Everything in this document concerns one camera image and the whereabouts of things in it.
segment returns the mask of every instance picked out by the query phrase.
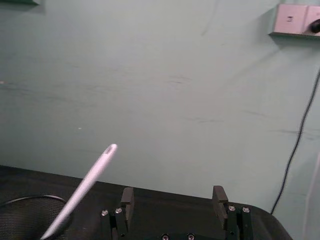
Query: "black surface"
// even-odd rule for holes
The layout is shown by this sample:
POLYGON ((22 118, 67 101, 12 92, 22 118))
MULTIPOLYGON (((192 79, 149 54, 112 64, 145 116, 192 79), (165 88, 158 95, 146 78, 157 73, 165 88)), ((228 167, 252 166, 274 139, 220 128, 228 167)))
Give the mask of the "black surface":
MULTIPOLYGON (((57 195, 67 200, 80 181, 74 177, 0 166, 0 203, 39 194, 57 195)), ((124 188, 97 182, 76 208, 64 239, 100 240, 101 211, 114 211, 119 207, 124 188)), ((163 233, 195 233, 216 239, 225 236, 211 199, 135 188, 134 200, 130 240, 143 240, 163 233)), ((251 213, 255 240, 292 240, 266 211, 252 207, 251 213)))

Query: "screw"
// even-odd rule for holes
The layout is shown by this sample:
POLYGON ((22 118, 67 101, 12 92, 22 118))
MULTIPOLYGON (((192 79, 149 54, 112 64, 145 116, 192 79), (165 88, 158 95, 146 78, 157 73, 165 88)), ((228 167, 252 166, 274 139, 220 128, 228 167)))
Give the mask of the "screw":
POLYGON ((236 210, 236 208, 234 206, 229 206, 228 208, 229 208, 230 211, 235 211, 236 210))
POLYGON ((162 240, 169 240, 169 236, 167 234, 162 235, 162 240))
POLYGON ((115 213, 116 214, 119 214, 119 213, 121 213, 122 212, 122 209, 121 208, 117 208, 116 210, 115 210, 115 213))
POLYGON ((243 207, 242 211, 244 211, 245 213, 250 213, 250 209, 248 207, 243 207))
POLYGON ((102 212, 101 212, 101 215, 102 216, 105 216, 105 215, 107 215, 109 212, 108 212, 108 210, 103 210, 102 212))
POLYGON ((195 235, 189 234, 188 235, 188 240, 195 240, 195 235))

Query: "black cable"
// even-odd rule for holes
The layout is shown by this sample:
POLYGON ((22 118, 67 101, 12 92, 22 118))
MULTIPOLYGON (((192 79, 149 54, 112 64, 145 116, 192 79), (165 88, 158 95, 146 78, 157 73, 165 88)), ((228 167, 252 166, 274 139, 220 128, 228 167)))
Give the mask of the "black cable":
POLYGON ((296 138, 296 141, 295 141, 295 144, 294 144, 294 147, 293 147, 293 150, 290 154, 290 157, 289 157, 289 160, 286 164, 286 168, 285 168, 285 172, 284 172, 284 176, 283 176, 283 180, 282 180, 282 184, 281 184, 281 189, 280 189, 280 192, 273 204, 273 207, 272 207, 272 210, 271 210, 271 214, 274 214, 274 211, 279 203, 279 200, 284 192, 284 189, 285 189, 285 185, 286 185, 286 181, 287 181, 287 177, 288 177, 288 173, 289 173, 289 169, 290 169, 290 165, 292 163, 292 160, 296 154, 296 151, 297 151, 297 148, 299 146, 299 143, 301 141, 301 137, 302 137, 302 134, 304 132, 304 127, 305 127, 305 123, 306 123, 306 119, 307 119, 307 116, 308 116, 308 113, 310 111, 310 108, 311 108, 311 105, 312 103, 314 102, 314 99, 315 99, 315 96, 316 96, 316 93, 317 93, 317 89, 318 89, 318 86, 319 86, 319 80, 320 80, 320 69, 318 71, 318 74, 315 78, 315 81, 314 81, 314 84, 313 84, 313 88, 312 88, 312 92, 311 92, 311 95, 310 95, 310 98, 309 98, 309 101, 307 103, 307 106, 306 106, 306 109, 303 113, 303 116, 302 116, 302 119, 301 119, 301 122, 300 122, 300 127, 299 127, 299 131, 298 131, 298 135, 297 135, 297 138, 296 138))
MULTIPOLYGON (((62 202, 64 204, 67 203, 66 200, 64 200, 63 198, 61 198, 59 196, 43 194, 43 195, 31 195, 31 196, 24 196, 24 197, 15 198, 13 200, 1 203, 0 208, 5 207, 9 204, 13 204, 13 203, 23 201, 23 200, 28 200, 28 199, 54 199, 54 200, 58 200, 59 202, 62 202)), ((51 236, 44 238, 42 240, 54 240, 54 239, 58 238, 59 236, 61 236, 69 228, 70 224, 72 223, 72 219, 73 219, 73 212, 68 217, 68 220, 65 223, 63 223, 54 234, 52 234, 51 236)))

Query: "mint green wall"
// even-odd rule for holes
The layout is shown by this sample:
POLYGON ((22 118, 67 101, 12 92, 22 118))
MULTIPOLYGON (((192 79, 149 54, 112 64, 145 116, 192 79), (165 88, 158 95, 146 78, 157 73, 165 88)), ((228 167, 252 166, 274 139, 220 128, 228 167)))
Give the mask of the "mint green wall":
MULTIPOLYGON (((117 143, 102 181, 205 198, 223 185, 269 211, 320 67, 319 41, 267 35, 278 3, 1 3, 0 164, 81 178, 117 143)), ((276 210, 295 239, 319 109, 320 94, 276 210)))

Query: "white wall socket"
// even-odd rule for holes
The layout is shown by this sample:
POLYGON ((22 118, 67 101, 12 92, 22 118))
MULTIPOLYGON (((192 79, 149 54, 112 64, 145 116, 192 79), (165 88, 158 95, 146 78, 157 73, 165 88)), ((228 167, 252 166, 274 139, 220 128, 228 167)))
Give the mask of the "white wall socket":
POLYGON ((320 20, 320 6, 279 4, 270 34, 320 38, 320 32, 311 31, 311 24, 316 20, 320 20))

